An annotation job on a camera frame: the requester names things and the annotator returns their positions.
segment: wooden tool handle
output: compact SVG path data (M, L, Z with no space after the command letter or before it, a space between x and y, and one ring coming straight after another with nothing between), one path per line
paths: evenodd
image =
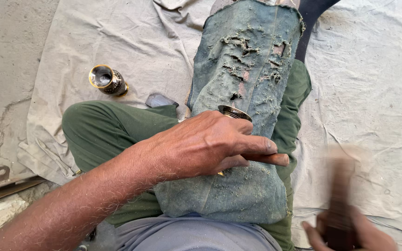
M282 167L287 167L289 165L289 157L287 154L280 154L280 153L270 155L242 154L241 156L250 161L263 162Z

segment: engraved metal piece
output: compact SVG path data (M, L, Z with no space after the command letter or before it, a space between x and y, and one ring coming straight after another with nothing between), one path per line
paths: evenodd
M102 93L112 96L124 96L129 89L122 75L104 64L92 68L89 72L89 82Z
M248 120L248 121L250 121L252 123L252 118L247 113L245 113L244 111L239 110L239 109L237 109L235 107L220 105L220 106L218 106L218 110L222 114L227 116L227 117L230 117L230 118L243 118L243 119L246 119L246 120ZM221 171L218 174L220 174L221 176L225 176L224 171Z

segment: worn denim cloth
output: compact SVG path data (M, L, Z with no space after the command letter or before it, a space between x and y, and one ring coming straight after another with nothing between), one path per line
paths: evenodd
M235 106L253 119L252 134L271 137L303 23L296 9L242 0L210 16L194 59L187 105L192 114ZM162 211L178 217L274 223L289 214L274 165L251 162L220 175L155 186Z

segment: metal bracket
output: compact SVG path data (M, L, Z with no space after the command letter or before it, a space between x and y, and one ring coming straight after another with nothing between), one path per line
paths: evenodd
M0 182L7 181L10 174L10 168L8 166L0 166Z

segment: leg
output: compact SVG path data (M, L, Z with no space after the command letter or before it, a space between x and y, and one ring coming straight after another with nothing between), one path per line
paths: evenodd
M175 106L138 109L107 101L81 102L70 106L63 115L63 131L69 149L84 172L177 123ZM156 196L145 192L134 202L119 208L106 221L119 226L160 214Z
M297 115L300 105L304 102L311 91L310 75L305 65L294 60L293 67L289 72L288 83L281 102L281 110L277 116L277 123L271 139L277 144L279 153L289 155L289 166L276 166L277 174L286 187L287 206L290 212L293 210L293 188L291 187L291 173L297 165L293 157L296 149L296 137L300 130L300 119ZM294 249L291 241L291 217L289 214L285 219L274 224L260 224L272 237L274 237L283 251Z

